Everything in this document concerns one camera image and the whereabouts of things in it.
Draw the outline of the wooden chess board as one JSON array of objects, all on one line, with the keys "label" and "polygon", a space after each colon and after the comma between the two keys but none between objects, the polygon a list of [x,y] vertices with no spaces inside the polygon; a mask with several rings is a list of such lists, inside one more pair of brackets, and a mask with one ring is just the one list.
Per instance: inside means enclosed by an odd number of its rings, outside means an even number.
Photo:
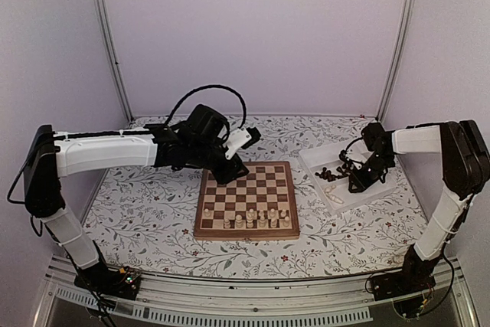
[{"label": "wooden chess board", "polygon": [[[194,221],[194,238],[206,241],[235,240],[297,240],[299,238],[299,216],[292,180],[292,171],[287,161],[248,162],[249,174],[226,185],[219,185],[210,171],[203,171]],[[211,217],[204,216],[204,209],[212,211]],[[278,224],[270,226],[269,209],[276,210]],[[247,228],[247,212],[253,209],[253,227]],[[265,211],[267,224],[258,228],[260,210]],[[283,226],[280,211],[286,210],[290,226]],[[237,214],[243,217],[244,226],[234,228]],[[229,218],[231,228],[224,228],[224,218]]]}]

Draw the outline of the white chess queen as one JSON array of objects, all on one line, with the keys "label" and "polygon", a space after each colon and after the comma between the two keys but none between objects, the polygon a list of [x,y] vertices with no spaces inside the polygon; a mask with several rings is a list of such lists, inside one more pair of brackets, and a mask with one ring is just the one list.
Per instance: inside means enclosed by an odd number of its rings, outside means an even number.
[{"label": "white chess queen", "polygon": [[243,217],[240,214],[237,214],[234,221],[234,228],[241,229],[243,228],[243,226],[244,226]]}]

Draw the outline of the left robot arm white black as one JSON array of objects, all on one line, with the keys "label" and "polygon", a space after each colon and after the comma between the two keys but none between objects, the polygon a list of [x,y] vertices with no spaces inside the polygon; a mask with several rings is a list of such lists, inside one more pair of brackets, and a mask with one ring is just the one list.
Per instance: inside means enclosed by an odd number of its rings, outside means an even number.
[{"label": "left robot arm white black", "polygon": [[206,169],[227,184],[248,171],[239,157],[241,149],[260,138],[255,128],[241,124],[231,128],[227,117],[202,104],[174,125],[150,123],[139,128],[99,132],[58,132],[39,126],[17,178],[23,181],[24,197],[12,204],[24,205],[38,219],[74,263],[78,273],[98,292],[108,291],[116,271],[106,265],[93,239],[85,232],[81,205],[75,197],[75,181],[93,192],[96,181],[111,168],[169,167]]}]

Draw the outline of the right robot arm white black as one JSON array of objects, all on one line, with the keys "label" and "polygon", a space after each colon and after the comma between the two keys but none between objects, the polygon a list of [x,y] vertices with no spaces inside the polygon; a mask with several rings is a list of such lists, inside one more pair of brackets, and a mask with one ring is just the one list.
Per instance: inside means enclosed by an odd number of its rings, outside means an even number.
[{"label": "right robot arm white black", "polygon": [[412,293],[443,257],[447,242],[465,221],[473,198],[488,182],[489,150],[472,119],[425,123],[391,131],[380,123],[368,123],[361,130],[360,141],[370,152],[368,158],[355,158],[348,147],[339,153],[352,194],[384,182],[398,155],[441,156],[443,189],[438,204],[426,230],[406,252],[402,271],[396,277],[399,291]]}]

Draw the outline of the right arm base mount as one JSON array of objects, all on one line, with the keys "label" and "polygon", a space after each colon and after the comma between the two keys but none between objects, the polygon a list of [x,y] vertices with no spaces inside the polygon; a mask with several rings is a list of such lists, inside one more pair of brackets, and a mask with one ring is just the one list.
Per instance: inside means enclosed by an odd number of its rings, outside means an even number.
[{"label": "right arm base mount", "polygon": [[365,283],[365,289],[374,296],[375,301],[396,299],[393,307],[402,318],[415,319],[422,315],[433,296],[435,278],[411,276],[402,270],[372,273]]}]

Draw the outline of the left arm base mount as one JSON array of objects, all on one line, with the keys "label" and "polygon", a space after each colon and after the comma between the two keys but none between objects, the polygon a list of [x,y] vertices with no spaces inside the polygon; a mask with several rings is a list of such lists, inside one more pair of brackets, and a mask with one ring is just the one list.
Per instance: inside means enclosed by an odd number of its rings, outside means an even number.
[{"label": "left arm base mount", "polygon": [[93,293],[136,300],[141,284],[141,273],[130,267],[111,270],[104,262],[86,269],[75,267],[74,284]]}]

